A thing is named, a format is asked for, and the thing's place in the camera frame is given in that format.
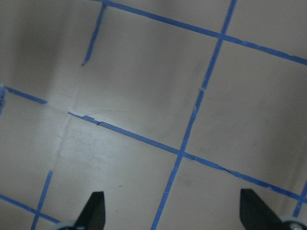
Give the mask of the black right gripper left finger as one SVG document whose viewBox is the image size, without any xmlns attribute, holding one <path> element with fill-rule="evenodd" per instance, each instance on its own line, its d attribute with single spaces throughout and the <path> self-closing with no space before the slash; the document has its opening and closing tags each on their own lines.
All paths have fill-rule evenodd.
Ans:
<svg viewBox="0 0 307 230">
<path fill-rule="evenodd" d="M 76 219 L 74 230 L 103 230 L 106 224 L 104 192 L 93 192 Z"/>
</svg>

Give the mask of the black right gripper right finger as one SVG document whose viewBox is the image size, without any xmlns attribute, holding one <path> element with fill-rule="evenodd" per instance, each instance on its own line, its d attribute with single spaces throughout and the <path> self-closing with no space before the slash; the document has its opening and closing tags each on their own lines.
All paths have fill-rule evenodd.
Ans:
<svg viewBox="0 0 307 230">
<path fill-rule="evenodd" d="M 240 190 L 240 221 L 246 230 L 289 229 L 252 189 Z"/>
</svg>

